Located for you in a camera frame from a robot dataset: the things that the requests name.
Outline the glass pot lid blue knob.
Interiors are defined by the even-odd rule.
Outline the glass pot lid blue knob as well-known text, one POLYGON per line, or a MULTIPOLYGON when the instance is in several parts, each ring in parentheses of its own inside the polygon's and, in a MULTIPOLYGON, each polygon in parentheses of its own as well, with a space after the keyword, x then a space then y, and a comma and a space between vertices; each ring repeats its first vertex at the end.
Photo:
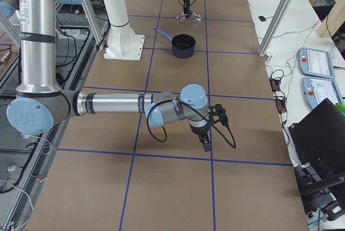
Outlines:
POLYGON ((182 12, 176 17, 176 19, 178 24, 183 27, 196 26, 202 20, 201 15, 193 11, 190 11, 188 15, 182 12))

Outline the dark blue saucepan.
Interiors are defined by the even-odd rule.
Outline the dark blue saucepan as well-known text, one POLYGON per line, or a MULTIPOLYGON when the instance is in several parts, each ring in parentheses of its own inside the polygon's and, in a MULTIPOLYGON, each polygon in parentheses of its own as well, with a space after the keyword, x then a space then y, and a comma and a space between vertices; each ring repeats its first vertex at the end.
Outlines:
POLYGON ((193 36, 187 34, 179 34, 172 36, 166 31, 159 28, 153 28, 157 33, 164 35, 168 40, 170 40, 172 45, 172 53, 177 58, 190 58, 194 54, 196 40, 193 36))

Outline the black small box device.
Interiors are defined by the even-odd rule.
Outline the black small box device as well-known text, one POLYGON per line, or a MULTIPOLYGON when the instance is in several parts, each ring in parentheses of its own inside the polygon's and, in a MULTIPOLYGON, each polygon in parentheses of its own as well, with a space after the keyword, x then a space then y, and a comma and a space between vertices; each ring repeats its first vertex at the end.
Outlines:
POLYGON ((261 22, 265 22, 265 21, 266 21, 266 17, 264 17, 264 16, 259 16, 258 18, 259 18, 259 20, 260 20, 261 22))

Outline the black laptop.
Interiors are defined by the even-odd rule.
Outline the black laptop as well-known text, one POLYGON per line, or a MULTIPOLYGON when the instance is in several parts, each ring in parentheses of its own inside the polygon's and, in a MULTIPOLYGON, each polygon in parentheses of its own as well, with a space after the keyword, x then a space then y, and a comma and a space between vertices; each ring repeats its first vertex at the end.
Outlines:
POLYGON ((289 128, 301 163, 321 160, 331 171, 344 171, 344 114, 324 99, 289 128))

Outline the teach pendant near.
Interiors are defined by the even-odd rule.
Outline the teach pendant near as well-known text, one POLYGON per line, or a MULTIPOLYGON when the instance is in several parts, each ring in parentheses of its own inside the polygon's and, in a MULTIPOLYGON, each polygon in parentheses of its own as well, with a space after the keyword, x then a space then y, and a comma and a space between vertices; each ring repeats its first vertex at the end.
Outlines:
POLYGON ((305 76, 302 80, 302 87, 311 109, 316 108, 326 98, 333 104, 344 105, 341 92, 333 79, 305 76))

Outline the teach pendant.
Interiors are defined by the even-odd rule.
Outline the teach pendant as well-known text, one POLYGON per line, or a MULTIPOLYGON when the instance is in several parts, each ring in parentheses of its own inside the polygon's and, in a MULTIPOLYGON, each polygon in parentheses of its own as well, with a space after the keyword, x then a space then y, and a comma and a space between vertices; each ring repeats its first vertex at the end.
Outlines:
POLYGON ((305 76, 302 80, 302 87, 311 109, 316 108, 326 98, 333 104, 344 105, 341 92, 333 79, 305 76))
POLYGON ((302 47, 297 58, 304 75, 327 79, 335 78, 330 52, 302 47))

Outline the teach pendant far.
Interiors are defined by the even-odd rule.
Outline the teach pendant far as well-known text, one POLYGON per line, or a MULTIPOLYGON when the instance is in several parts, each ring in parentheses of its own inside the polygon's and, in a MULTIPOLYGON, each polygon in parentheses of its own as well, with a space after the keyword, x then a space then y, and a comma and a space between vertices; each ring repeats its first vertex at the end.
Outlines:
POLYGON ((297 58, 304 75, 327 79, 335 78, 330 52, 302 47, 297 58))

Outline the green plastic clamp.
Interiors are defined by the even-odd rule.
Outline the green plastic clamp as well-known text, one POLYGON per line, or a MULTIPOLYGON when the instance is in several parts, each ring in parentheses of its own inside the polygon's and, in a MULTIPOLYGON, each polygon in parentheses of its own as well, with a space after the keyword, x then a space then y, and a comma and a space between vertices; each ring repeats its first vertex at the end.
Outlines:
POLYGON ((343 114, 345 114, 345 106, 344 105, 342 105, 341 103, 336 103, 335 106, 339 111, 341 111, 343 114))

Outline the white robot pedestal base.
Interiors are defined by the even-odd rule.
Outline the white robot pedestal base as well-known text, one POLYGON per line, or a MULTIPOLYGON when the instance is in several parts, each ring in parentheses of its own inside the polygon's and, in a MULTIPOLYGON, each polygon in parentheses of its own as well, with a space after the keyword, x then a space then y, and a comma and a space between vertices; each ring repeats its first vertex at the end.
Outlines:
POLYGON ((103 0, 111 28, 105 59, 139 61, 144 35, 137 35, 130 26, 125 0, 103 0))

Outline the aluminium frame post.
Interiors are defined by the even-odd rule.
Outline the aluminium frame post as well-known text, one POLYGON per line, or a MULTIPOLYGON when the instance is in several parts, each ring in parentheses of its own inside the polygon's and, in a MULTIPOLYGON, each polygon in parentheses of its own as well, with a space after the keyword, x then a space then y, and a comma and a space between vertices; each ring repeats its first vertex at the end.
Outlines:
POLYGON ((270 25, 264 35, 264 38, 260 44, 260 47, 258 49, 258 55, 263 57, 268 49, 268 46, 270 42, 273 39, 273 36, 275 32, 277 31, 280 22, 282 21, 282 18, 287 11, 289 4, 292 0, 280 0, 278 7, 273 15, 272 21, 270 22, 270 25))

